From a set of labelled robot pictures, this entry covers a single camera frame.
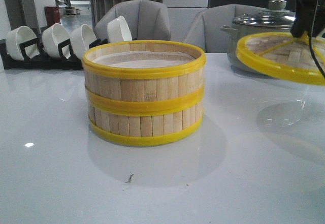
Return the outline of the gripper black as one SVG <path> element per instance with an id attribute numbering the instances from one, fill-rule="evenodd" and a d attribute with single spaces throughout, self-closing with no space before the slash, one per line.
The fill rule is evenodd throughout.
<path id="1" fill-rule="evenodd" d="M 290 30 L 292 36 L 299 38 L 305 31 L 309 32 L 312 23 L 312 36 L 317 37 L 324 30 L 324 0 L 295 0 L 295 2 L 295 20 Z"/>

